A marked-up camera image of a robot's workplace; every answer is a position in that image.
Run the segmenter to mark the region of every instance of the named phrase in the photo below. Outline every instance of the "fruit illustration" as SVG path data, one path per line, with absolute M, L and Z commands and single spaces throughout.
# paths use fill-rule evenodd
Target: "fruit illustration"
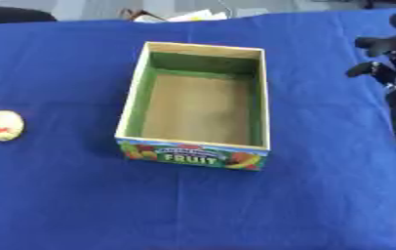
M 261 160 L 259 155 L 249 154 L 245 152 L 235 152 L 231 156 L 231 162 L 237 162 L 237 164 L 227 165 L 227 168 L 241 169 L 249 166 L 256 166 Z
M 130 159 L 142 159 L 143 155 L 138 152 L 130 152 Z
M 245 167 L 245 169 L 248 169 L 248 170 L 257 170 L 258 167 L 257 167 L 256 165 L 248 165 L 247 167 Z
M 251 155 L 247 152 L 235 152 L 231 155 L 231 159 L 235 162 L 243 162 L 251 158 Z
M 157 153 L 153 151 L 143 151 L 141 155 L 145 158 L 151 158 L 152 160 L 157 160 Z
M 136 146 L 131 145 L 131 144 L 128 143 L 128 142 L 122 143 L 122 144 L 121 144 L 121 149 L 122 149 L 123 151 L 127 151 L 127 152 L 139 152 L 139 151 L 138 151 L 138 148 L 137 148 Z
M 149 145 L 136 145 L 139 151 L 153 151 L 154 146 L 149 146 Z

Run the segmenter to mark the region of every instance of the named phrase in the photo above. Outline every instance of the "open box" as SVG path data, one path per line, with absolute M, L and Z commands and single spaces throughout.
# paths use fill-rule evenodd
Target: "open box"
M 259 170 L 270 151 L 264 51 L 145 43 L 115 137 L 131 159 Z

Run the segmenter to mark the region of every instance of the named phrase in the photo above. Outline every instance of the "colorful label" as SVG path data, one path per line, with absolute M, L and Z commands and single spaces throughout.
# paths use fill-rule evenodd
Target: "colorful label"
M 130 159 L 230 169 L 260 170 L 267 154 L 259 150 L 149 141 L 119 141 L 118 144 Z

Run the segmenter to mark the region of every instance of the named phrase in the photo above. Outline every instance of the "blue tablecloth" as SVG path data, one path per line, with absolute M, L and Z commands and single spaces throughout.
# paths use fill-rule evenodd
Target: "blue tablecloth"
M 344 72 L 377 12 L 194 23 L 0 25 L 0 250 L 396 249 L 396 141 L 381 88 Z M 273 151 L 260 173 L 123 159 L 113 134 L 145 41 L 261 47 Z

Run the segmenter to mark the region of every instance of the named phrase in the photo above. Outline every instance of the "cardboard box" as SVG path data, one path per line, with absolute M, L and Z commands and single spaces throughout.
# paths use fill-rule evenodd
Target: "cardboard box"
M 259 170 L 270 151 L 264 51 L 147 42 L 115 137 L 131 159 Z

